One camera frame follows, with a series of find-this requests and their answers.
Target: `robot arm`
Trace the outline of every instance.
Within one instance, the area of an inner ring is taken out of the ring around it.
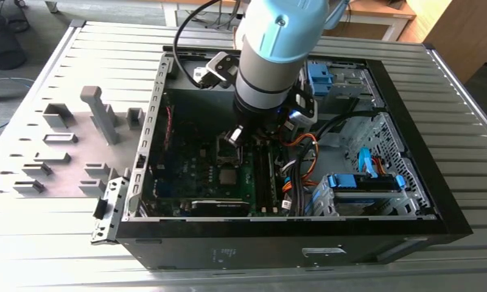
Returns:
[[[329,0],[251,1],[234,84],[238,125],[226,137],[237,147],[293,100],[306,57],[323,29],[339,23],[349,3],[341,0],[331,9]]]

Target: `wooden table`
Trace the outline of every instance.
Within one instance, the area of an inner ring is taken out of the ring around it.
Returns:
[[[120,6],[147,7],[165,10],[165,18],[167,26],[178,27],[178,11],[195,10],[207,0],[59,0],[59,2],[79,2],[91,4],[119,4]],[[47,2],[47,7],[52,13],[58,13],[58,2]],[[350,22],[358,24],[370,24],[371,26],[349,25],[346,30],[357,32],[359,35],[349,35],[349,37],[367,38],[371,35],[374,26],[382,26],[380,39],[384,41],[397,41],[401,32],[405,29],[409,20],[416,18],[416,13],[410,6],[405,4],[404,9],[393,9],[386,6],[388,0],[353,0],[351,2],[351,19]],[[223,0],[222,12],[231,13],[234,11],[235,0]],[[219,5],[210,6],[205,11],[218,12]],[[347,14],[343,15],[342,22],[347,21]]]

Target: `label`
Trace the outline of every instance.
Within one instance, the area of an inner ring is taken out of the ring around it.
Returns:
[[[291,209],[291,206],[293,206],[293,202],[291,201],[287,201],[287,200],[283,200],[282,201],[282,208],[290,210]]]
[[[287,129],[290,129],[291,131],[294,130],[294,124],[290,121],[286,121],[286,123],[283,124]]]
[[[230,259],[237,256],[235,248],[211,249],[211,260],[214,263],[229,263]]]

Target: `blue latch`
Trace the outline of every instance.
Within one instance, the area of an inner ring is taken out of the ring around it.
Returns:
[[[404,189],[406,186],[406,180],[405,177],[402,175],[397,175],[396,177],[396,181],[400,184],[400,187]]]
[[[329,177],[329,184],[331,185],[331,187],[337,187],[338,186],[338,183],[335,181],[335,177],[333,175]]]
[[[338,180],[338,187],[358,187],[354,175],[335,175],[335,179]]]
[[[327,96],[333,88],[334,75],[326,64],[309,64],[309,82],[314,96]]]
[[[331,187],[358,187],[355,176],[347,173],[329,176],[329,184]]]
[[[370,154],[370,149],[366,147],[361,148],[359,151],[358,166],[359,172],[363,172],[363,167],[366,166],[366,172],[369,172],[374,178],[378,177],[373,165],[373,155]]]

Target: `metal bracket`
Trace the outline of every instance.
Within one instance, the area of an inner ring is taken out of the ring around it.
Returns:
[[[128,180],[124,177],[112,179],[95,210],[96,223],[91,240],[94,245],[118,244],[115,236],[122,222],[127,194]]]

